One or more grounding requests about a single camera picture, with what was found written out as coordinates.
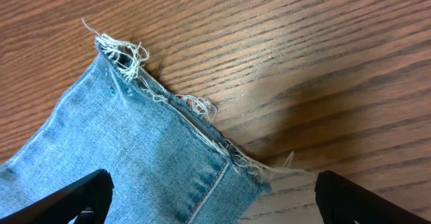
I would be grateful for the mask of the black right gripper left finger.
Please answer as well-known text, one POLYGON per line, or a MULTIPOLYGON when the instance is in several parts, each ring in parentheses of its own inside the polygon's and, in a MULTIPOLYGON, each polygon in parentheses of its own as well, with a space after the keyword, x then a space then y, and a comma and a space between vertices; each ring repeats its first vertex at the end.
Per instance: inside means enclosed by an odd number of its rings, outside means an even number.
POLYGON ((114 184, 104 169, 96 170, 30 206, 1 219, 1 224, 104 224, 114 184))

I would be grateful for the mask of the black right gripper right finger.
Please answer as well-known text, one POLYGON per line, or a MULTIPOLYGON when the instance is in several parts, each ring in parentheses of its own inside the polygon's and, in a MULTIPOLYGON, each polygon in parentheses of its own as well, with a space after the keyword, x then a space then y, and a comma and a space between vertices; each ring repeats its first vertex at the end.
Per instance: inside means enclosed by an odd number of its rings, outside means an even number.
POLYGON ((318 174, 314 192, 324 224, 430 224, 329 170, 318 174))

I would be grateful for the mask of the light blue denim jeans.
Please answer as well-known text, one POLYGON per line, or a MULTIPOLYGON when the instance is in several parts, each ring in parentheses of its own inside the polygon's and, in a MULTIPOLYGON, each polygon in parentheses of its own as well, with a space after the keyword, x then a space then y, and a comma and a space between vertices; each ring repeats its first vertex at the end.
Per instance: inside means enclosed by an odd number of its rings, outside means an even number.
POLYGON ((274 175, 291 172, 224 138, 205 98, 167 91, 144 70, 140 44, 96 34, 95 45, 94 62, 1 165, 2 217, 105 169, 108 223, 235 223, 274 175))

